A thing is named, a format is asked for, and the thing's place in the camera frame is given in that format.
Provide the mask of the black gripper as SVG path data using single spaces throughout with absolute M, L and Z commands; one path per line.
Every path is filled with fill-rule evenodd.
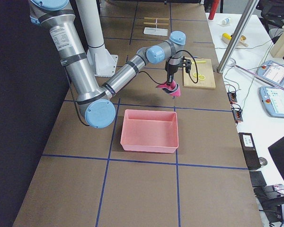
M 167 72 L 166 85 L 171 86 L 174 74 L 178 71 L 178 68 L 182 68 L 182 56 L 180 57 L 170 57 L 166 60 L 165 71 Z

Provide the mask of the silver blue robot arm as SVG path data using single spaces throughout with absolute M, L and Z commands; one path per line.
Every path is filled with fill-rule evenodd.
M 159 88 L 171 96 L 180 96 L 173 76 L 182 66 L 186 35 L 173 31 L 164 42 L 139 49 L 121 69 L 115 66 L 118 57 L 105 47 L 99 11 L 94 0 L 76 1 L 84 34 L 85 50 L 74 25 L 75 13 L 68 0 L 31 0 L 30 19 L 49 30 L 61 59 L 61 65 L 78 96 L 74 105 L 78 118 L 94 128 L 105 128 L 115 118 L 111 98 L 125 87 L 149 63 L 166 63 L 167 80 Z

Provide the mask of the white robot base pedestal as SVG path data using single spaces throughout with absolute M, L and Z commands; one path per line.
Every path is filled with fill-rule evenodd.
M 87 58 L 94 74 L 111 77 L 115 73 L 118 56 L 112 55 L 105 47 L 98 5 L 95 0 L 77 0 L 77 8 L 88 44 Z

